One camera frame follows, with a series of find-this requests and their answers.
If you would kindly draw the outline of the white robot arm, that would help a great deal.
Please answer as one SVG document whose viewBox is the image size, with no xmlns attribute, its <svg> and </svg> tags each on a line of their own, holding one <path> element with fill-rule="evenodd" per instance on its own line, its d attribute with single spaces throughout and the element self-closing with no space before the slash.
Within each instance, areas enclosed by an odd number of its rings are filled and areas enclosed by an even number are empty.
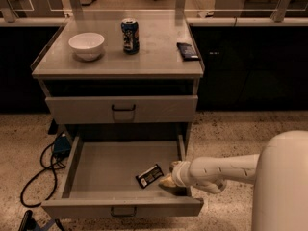
<svg viewBox="0 0 308 231">
<path fill-rule="evenodd" d="M 253 186 L 251 231 L 308 231 L 308 132 L 281 133 L 259 154 L 175 161 L 167 188 L 218 194 L 228 180 Z"/>
</svg>

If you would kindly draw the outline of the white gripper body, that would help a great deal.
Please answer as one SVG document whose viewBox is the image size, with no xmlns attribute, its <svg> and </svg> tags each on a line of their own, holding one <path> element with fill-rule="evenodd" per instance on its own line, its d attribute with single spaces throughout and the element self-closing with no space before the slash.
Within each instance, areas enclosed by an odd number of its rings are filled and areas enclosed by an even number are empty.
<svg viewBox="0 0 308 231">
<path fill-rule="evenodd" d="M 178 187 L 189 187 L 191 185 L 189 161 L 181 161 L 171 172 L 172 179 Z"/>
</svg>

